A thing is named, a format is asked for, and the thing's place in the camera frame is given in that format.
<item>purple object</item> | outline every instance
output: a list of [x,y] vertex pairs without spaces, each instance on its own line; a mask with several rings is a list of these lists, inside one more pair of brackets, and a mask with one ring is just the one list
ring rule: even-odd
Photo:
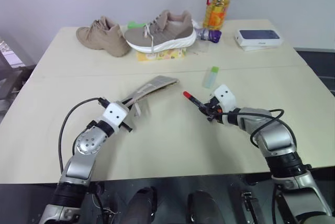
[[208,40],[214,43],[220,40],[222,34],[220,30],[208,30],[206,28],[195,28],[195,32],[197,33],[197,39]]

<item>cooking oil bottle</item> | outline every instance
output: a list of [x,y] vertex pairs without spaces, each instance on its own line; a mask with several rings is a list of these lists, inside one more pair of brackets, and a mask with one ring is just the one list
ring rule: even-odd
[[209,30],[220,30],[224,24],[230,0],[207,0],[207,9],[203,27]]

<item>sneaker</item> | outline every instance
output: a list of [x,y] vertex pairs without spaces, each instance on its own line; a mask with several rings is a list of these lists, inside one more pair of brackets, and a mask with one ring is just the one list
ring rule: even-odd
[[79,28],[76,36],[83,46],[93,50],[104,49],[114,57],[121,57],[130,50],[120,26],[105,16],[95,20],[89,28]]
[[189,12],[173,15],[164,10],[153,22],[125,32],[127,43],[135,50],[155,53],[191,46],[196,40]]

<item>white shoe sole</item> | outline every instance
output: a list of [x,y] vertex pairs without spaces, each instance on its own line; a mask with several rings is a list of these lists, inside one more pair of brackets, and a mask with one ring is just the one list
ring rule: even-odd
[[[170,41],[166,41],[159,45],[153,47],[153,52],[160,52],[163,50],[170,50],[170,49],[177,49],[177,48],[186,48],[194,44],[195,40],[197,39],[197,34],[195,30],[193,30],[192,34],[188,37],[173,39]],[[151,53],[151,47],[142,47],[138,45],[134,45],[127,41],[127,43],[135,50],[143,52],[143,53]]]

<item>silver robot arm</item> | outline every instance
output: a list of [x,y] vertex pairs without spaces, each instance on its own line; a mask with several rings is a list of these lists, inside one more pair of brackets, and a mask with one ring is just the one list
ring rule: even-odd
[[285,223],[335,223],[330,207],[308,170],[310,166],[304,165],[297,153],[293,132],[273,120],[270,111],[237,108],[235,96],[226,85],[218,87],[206,104],[187,92],[184,95],[199,107],[209,121],[236,125],[253,135],[255,146],[265,157],[272,180],[280,191],[277,203]]
[[78,222],[96,157],[107,138],[119,131],[129,113],[129,109],[121,102],[106,102],[104,107],[106,109],[98,123],[76,139],[74,156],[67,162],[40,224]]

